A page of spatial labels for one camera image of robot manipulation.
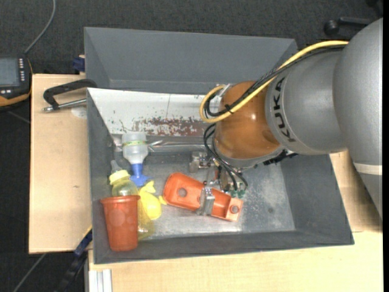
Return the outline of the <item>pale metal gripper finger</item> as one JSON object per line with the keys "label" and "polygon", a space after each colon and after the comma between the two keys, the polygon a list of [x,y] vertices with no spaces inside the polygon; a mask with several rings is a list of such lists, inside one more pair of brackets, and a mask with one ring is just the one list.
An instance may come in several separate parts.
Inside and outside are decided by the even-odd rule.
{"label": "pale metal gripper finger", "polygon": [[202,189],[199,199],[198,215],[208,216],[212,214],[213,205],[215,202],[215,196],[212,193],[212,189],[205,187]]}

